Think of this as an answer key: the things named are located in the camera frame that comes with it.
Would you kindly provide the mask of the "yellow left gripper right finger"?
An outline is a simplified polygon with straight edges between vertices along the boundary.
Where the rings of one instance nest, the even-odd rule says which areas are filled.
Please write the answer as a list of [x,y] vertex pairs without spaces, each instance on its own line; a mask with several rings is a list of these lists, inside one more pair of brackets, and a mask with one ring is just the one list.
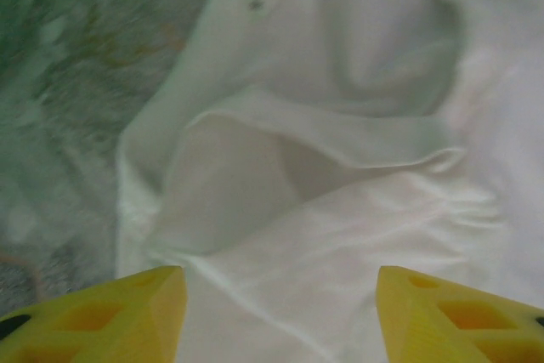
[[377,314],[391,362],[543,362],[543,311],[525,303],[383,266]]

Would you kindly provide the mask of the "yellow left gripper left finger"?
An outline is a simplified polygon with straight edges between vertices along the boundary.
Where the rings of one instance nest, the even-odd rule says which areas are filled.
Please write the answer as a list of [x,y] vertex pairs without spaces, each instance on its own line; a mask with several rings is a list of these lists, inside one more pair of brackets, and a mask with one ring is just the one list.
[[178,266],[149,269],[1,319],[3,362],[173,362],[187,293]]

